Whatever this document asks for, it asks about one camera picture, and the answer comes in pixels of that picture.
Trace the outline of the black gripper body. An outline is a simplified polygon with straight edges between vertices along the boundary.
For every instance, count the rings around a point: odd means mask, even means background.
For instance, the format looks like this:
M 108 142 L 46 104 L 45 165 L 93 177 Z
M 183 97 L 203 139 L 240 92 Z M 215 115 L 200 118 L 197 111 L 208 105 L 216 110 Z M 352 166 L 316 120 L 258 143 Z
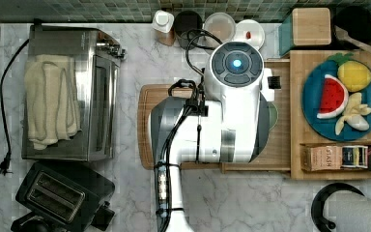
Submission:
M 280 89 L 280 77 L 272 74 L 272 70 L 269 68 L 264 69 L 264 75 L 262 78 L 262 95 L 267 102 L 274 101 L 274 90 Z

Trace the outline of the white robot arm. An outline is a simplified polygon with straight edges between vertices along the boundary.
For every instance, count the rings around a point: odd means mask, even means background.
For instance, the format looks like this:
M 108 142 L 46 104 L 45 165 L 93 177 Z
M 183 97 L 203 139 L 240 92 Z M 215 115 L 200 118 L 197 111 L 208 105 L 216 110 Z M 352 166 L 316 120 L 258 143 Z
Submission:
M 258 49 L 244 42 L 219 45 L 200 83 L 180 79 L 170 86 L 189 88 L 191 95 L 169 95 L 149 116 L 158 232 L 192 232 L 182 163 L 249 163 L 259 156 L 269 138 L 272 90 L 279 87 Z

